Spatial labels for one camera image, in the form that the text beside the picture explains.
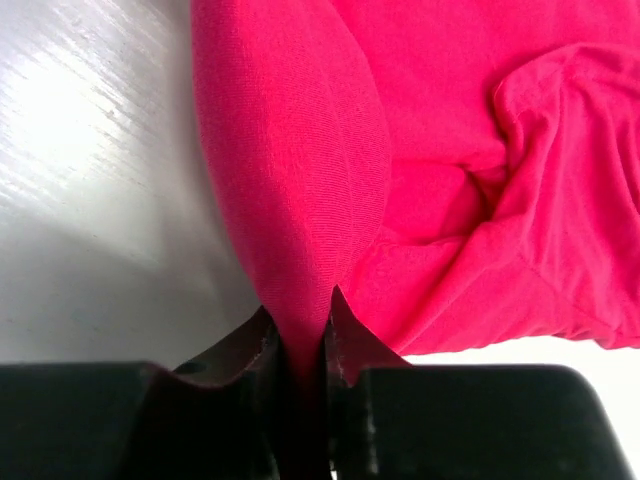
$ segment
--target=red garment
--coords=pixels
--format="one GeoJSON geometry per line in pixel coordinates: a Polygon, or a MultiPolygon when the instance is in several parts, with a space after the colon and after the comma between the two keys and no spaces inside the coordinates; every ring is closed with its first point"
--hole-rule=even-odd
{"type": "Polygon", "coordinates": [[[401,353],[640,345],[637,0],[194,0],[192,20],[215,190],[301,372],[338,283],[401,353]]]}

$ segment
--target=metallic surface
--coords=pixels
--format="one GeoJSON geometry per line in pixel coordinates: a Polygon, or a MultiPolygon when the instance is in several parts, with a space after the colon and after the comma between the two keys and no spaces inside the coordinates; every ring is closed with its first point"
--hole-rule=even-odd
{"type": "Polygon", "coordinates": [[[199,150],[187,0],[0,0],[0,362],[174,366],[258,302],[199,150]]]}

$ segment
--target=shiny metal surface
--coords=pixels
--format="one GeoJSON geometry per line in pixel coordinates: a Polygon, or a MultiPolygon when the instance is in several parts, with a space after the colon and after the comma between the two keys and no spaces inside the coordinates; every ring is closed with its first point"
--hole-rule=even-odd
{"type": "Polygon", "coordinates": [[[187,0],[0,0],[0,362],[206,349],[258,302],[195,131],[187,0]]]}

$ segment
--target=wrinkled fabric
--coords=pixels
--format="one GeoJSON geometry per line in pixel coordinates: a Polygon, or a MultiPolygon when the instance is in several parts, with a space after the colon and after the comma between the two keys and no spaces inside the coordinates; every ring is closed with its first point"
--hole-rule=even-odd
{"type": "Polygon", "coordinates": [[[193,0],[201,141],[301,375],[340,285],[403,354],[640,345],[637,0],[193,0]]]}

